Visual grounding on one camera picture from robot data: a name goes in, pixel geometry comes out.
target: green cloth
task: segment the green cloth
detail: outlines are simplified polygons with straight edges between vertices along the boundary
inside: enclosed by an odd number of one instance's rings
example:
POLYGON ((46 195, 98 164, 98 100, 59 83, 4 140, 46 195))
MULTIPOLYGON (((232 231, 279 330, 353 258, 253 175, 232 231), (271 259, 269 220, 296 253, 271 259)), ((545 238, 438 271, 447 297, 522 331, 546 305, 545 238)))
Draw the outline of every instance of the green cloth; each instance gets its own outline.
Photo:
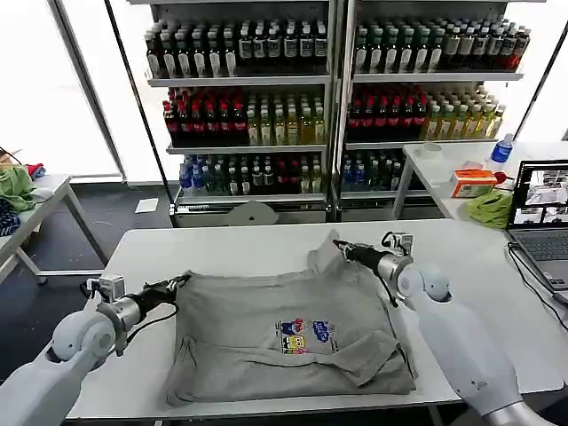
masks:
POLYGON ((36 205, 30 195, 33 189, 32 178, 26 168, 0 167, 0 198, 7 200, 17 213, 36 205))
POLYGON ((465 204, 469 216, 490 228, 507 227, 513 196, 510 193, 491 191, 465 204))

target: small box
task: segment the small box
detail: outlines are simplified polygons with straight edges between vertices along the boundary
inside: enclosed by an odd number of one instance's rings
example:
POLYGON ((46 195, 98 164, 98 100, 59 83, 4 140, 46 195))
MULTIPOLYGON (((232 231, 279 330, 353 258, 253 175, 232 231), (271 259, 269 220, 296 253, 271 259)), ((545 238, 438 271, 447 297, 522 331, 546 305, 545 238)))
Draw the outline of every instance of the small box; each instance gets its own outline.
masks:
POLYGON ((490 170, 455 170, 450 180, 454 186, 452 198, 476 198, 489 193, 497 179, 490 170))

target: floor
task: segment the floor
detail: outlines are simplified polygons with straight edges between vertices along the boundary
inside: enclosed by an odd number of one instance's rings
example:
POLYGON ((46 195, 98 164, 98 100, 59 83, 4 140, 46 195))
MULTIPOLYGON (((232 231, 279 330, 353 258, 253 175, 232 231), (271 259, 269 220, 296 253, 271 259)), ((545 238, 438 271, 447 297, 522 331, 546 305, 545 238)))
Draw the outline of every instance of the floor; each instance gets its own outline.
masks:
MULTIPOLYGON (((169 203, 162 187, 135 187, 125 185, 74 185, 87 218, 99 238, 114 248, 129 229, 170 227, 169 203), (134 214, 138 201, 159 198, 154 213, 134 214)), ((92 252, 73 218, 61 204, 48 216, 24 247, 40 268, 44 269, 100 269, 102 264, 92 252)), ((79 290, 81 278, 51 277, 45 286, 35 284, 33 277, 16 266, 10 276, 0 284, 0 383, 20 365, 33 360, 49 342, 51 332, 59 321, 71 312, 81 310, 85 299, 79 290)), ((568 404, 556 404, 550 419, 568 426, 568 404)), ((442 406, 445 422, 450 422, 464 410, 463 404, 442 406)), ((283 426, 344 425, 344 424, 402 424, 420 423, 430 426, 426 408, 376 410, 337 414, 285 415, 235 420, 203 421, 205 426, 283 426)), ((153 425, 153 422, 65 422, 66 425, 153 425)), ((169 426, 187 422, 164 423, 169 426)))

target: gray t-shirt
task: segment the gray t-shirt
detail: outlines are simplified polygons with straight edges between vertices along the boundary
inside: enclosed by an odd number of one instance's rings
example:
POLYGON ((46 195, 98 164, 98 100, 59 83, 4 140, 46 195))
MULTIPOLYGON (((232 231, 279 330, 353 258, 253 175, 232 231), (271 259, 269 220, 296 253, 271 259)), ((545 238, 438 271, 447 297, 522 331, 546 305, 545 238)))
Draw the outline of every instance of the gray t-shirt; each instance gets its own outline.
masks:
POLYGON ((177 294, 170 405, 415 389, 404 330, 393 327, 376 277, 345 261, 334 238, 302 272, 191 272, 177 294))

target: metal pole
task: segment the metal pole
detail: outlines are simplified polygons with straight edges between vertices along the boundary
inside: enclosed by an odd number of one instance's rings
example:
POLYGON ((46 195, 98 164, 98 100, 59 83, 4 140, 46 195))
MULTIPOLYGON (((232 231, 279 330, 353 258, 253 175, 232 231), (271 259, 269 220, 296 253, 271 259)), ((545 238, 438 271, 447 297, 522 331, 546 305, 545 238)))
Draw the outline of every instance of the metal pole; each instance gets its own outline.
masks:
POLYGON ((558 56, 560 49, 562 49, 562 45, 564 44, 564 40, 566 39, 567 34, 568 34, 568 21, 566 21, 566 25, 564 25, 564 30, 562 31, 562 34, 560 35, 560 38, 558 39, 558 43, 556 43, 556 47, 554 48, 554 51, 552 52, 552 56, 550 57, 550 60, 548 61, 548 65, 545 68, 544 73, 542 74, 542 78, 539 81, 539 85, 536 86, 536 91, 534 91, 534 94, 532 95, 532 99, 531 99, 531 103, 529 104, 529 107, 526 108, 525 115, 523 115, 523 120, 521 120, 521 123, 519 124, 518 129, 515 132, 515 137, 513 137, 514 140, 517 140, 519 133, 521 132, 521 130, 525 126, 525 122, 528 119, 529 114, 533 110, 534 104, 536 103, 536 99, 539 97, 540 91, 542 91, 542 88, 544 87, 544 83, 548 79, 548 75, 550 74, 550 70, 554 66, 554 63, 556 62, 556 57, 558 56))
POLYGON ((118 26, 116 25, 116 19, 114 18, 113 7, 110 5, 110 0, 105 0, 105 7, 106 7, 106 12, 108 13, 108 18, 110 19, 110 23, 113 27, 116 44, 118 44, 118 49, 121 52, 122 62, 124 63, 124 68, 126 69, 126 74, 128 75, 128 79, 130 81, 130 87, 132 88, 132 93, 134 93, 134 98, 136 99, 136 103, 138 104, 138 111, 140 112, 140 117, 142 117, 142 122, 144 123, 144 128, 146 129, 146 135, 148 135, 148 139, 150 140, 150 146, 152 147, 152 151, 154 153, 154 158, 156 160, 156 163, 158 164, 158 169, 160 170, 160 174, 162 175, 163 187, 166 190, 168 198, 170 199, 170 204, 174 204, 174 199, 171 196, 170 187, 168 186, 168 179, 166 178, 166 173, 163 171, 162 162, 160 161, 160 155, 158 155, 158 150, 156 149, 156 144, 154 143, 154 137, 152 136, 152 131, 150 130, 150 125, 148 124, 148 120, 146 119, 146 113, 144 112, 142 101, 140 100, 140 94, 138 93, 138 88, 136 87, 136 83, 134 83, 134 76, 132 75, 132 70, 130 69, 130 63, 128 61, 128 58, 126 57, 126 51, 124 50, 124 45, 122 44, 121 35, 120 32, 118 31, 118 26))
POLYGON ((75 38, 75 33, 71 28, 71 23, 69 22, 69 17, 67 16, 67 12, 65 11, 63 0, 47 0, 47 4, 51 9, 51 15, 55 19, 55 23, 57 25, 59 33, 61 34, 61 38, 63 39, 63 44, 67 49, 69 58, 73 63, 73 67, 75 68, 75 72, 77 73, 77 77, 79 78, 79 83, 81 85, 81 88, 83 89, 85 98, 87 99, 87 102, 89 102, 91 111, 95 116, 95 121, 97 122, 100 132, 103 135, 103 139, 106 142, 106 147, 113 157, 114 164, 120 172, 122 182, 124 183, 126 182, 126 173, 124 172, 124 167, 122 166, 120 155, 116 150, 116 145, 114 144, 113 137, 111 135, 110 129, 108 128, 105 113, 100 106, 99 96, 95 91, 95 86, 92 83, 91 76, 89 75, 89 71, 87 70, 87 66, 85 65, 83 55, 81 54, 81 49, 79 49, 79 44, 77 43, 77 39, 75 38))

